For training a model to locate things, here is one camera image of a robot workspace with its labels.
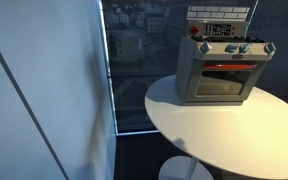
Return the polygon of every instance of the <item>white round table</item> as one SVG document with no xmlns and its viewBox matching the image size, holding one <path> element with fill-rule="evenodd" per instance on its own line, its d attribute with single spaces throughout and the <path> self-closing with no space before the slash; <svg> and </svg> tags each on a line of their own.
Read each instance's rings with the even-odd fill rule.
<svg viewBox="0 0 288 180">
<path fill-rule="evenodd" d="M 175 76 L 158 80 L 145 97 L 146 111 L 163 136 L 212 166 L 250 177 L 288 179 L 287 103 L 254 87 L 241 106 L 182 106 L 174 82 Z"/>
</svg>

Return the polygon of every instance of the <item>oven handle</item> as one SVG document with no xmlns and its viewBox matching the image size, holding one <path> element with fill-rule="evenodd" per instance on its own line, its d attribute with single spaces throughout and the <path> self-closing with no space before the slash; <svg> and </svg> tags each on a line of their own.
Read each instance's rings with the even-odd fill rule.
<svg viewBox="0 0 288 180">
<path fill-rule="evenodd" d="M 204 68 L 218 70 L 246 70 L 256 68 L 256 64 L 205 64 Z"/>
</svg>

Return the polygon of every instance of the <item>oven door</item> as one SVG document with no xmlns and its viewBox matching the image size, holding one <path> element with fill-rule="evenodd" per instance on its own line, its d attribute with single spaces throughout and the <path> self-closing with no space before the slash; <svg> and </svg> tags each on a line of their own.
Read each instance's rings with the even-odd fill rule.
<svg viewBox="0 0 288 180">
<path fill-rule="evenodd" d="M 242 102 L 266 61 L 199 61 L 191 67 L 186 102 Z"/>
</svg>

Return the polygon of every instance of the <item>red knob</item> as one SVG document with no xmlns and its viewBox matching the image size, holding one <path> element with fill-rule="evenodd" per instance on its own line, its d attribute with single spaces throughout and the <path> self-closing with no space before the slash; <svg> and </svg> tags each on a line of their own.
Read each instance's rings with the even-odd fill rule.
<svg viewBox="0 0 288 180">
<path fill-rule="evenodd" d="M 197 33 L 199 33 L 199 32 L 200 32 L 200 27 L 198 27 L 197 25 L 193 26 L 193 27 L 191 28 L 191 30 L 190 30 L 190 33 L 191 33 L 192 35 L 195 35 L 195 34 L 197 34 Z"/>
</svg>

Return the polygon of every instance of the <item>oven window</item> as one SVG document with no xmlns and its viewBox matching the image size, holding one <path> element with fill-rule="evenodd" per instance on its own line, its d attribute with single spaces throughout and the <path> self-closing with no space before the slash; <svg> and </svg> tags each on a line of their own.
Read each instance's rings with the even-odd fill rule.
<svg viewBox="0 0 288 180">
<path fill-rule="evenodd" d="M 196 95 L 238 95 L 251 71 L 204 71 Z"/>
</svg>

